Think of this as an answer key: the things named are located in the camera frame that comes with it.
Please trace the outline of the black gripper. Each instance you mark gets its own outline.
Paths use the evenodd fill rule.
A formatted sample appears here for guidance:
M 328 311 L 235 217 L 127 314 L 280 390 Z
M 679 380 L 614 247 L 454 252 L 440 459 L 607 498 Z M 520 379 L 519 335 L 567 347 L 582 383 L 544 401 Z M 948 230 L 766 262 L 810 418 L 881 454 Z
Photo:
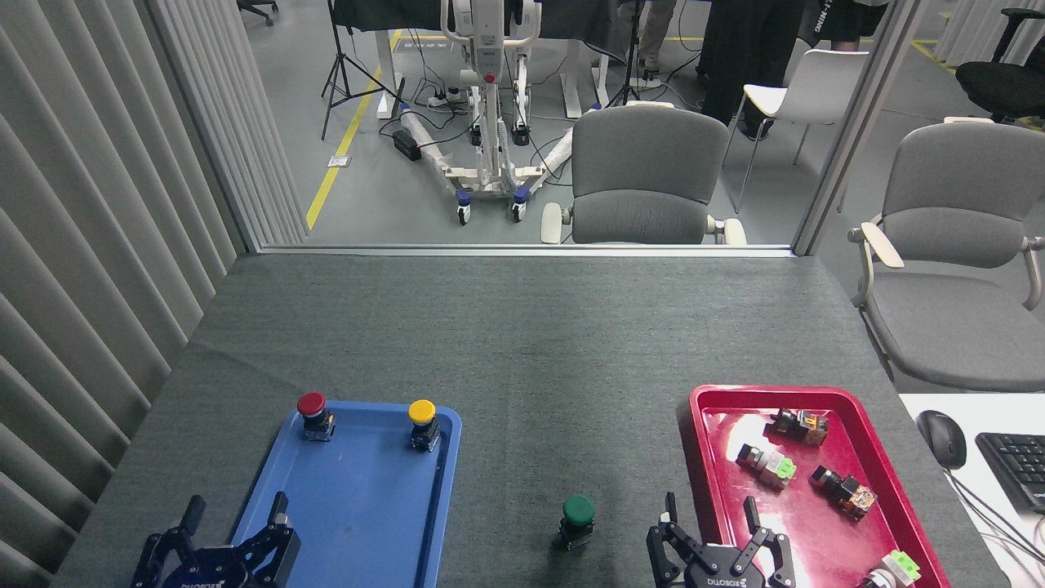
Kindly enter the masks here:
M 677 522 L 674 492 L 665 493 L 665 511 L 656 525 L 647 533 L 647 547 L 656 587 L 680 586 L 677 578 L 683 572 L 668 558 L 665 545 L 669 545 L 687 565 L 686 587 L 796 587 L 794 558 L 791 543 L 786 533 L 777 533 L 764 526 L 758 516 L 754 497 L 746 497 L 743 503 L 748 531 L 751 533 L 743 550 L 732 545 L 705 545 L 695 552 L 695 543 Z M 754 566 L 754 555 L 767 547 L 772 554 L 774 570 L 764 577 Z
M 195 550 L 193 535 L 206 502 L 193 495 L 180 523 L 164 533 L 152 533 L 143 544 L 131 587 L 158 587 L 176 552 L 180 564 L 162 587 L 287 587 L 301 540 L 291 527 L 285 492 L 276 492 L 264 528 L 238 545 L 237 550 Z

